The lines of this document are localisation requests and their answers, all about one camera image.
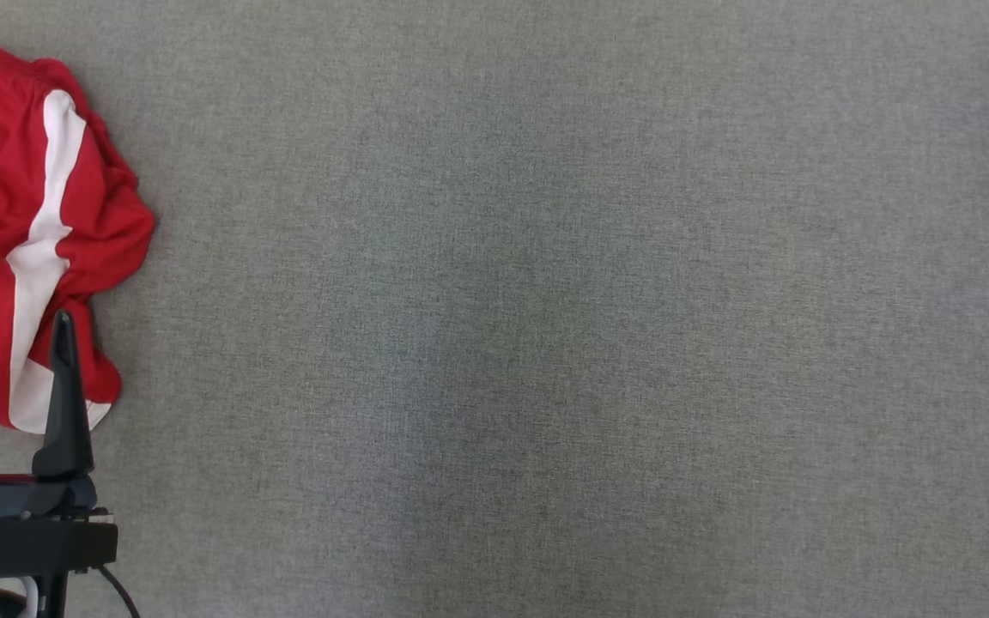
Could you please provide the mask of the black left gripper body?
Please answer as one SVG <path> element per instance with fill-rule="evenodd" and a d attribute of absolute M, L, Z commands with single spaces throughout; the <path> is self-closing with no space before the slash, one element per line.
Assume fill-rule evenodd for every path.
<path fill-rule="evenodd" d="M 89 477 L 0 476 L 0 579 L 86 571 L 117 554 L 118 527 Z"/>

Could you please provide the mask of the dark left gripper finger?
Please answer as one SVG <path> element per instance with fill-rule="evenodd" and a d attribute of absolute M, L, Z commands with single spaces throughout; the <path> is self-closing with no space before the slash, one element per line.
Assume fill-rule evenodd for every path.
<path fill-rule="evenodd" d="M 52 392 L 44 443 L 33 457 L 33 475 L 40 480 L 74 480 L 94 470 L 88 411 L 74 320 L 58 312 L 52 321 L 50 346 Z"/>

